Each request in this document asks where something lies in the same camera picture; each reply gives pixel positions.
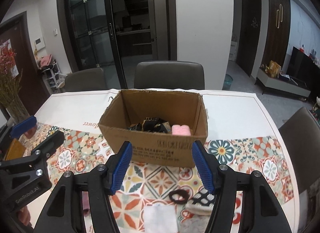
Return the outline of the person left hand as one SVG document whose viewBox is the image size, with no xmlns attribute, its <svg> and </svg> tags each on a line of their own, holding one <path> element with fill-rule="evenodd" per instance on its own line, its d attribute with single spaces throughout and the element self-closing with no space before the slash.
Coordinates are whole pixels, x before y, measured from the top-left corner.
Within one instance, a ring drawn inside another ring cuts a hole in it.
<svg viewBox="0 0 320 233">
<path fill-rule="evenodd" d="M 25 206 L 23 208 L 21 208 L 21 210 L 18 210 L 16 212 L 16 216 L 18 218 L 18 220 L 25 226 L 30 226 L 30 212 L 28 210 L 28 207 Z"/>
</svg>

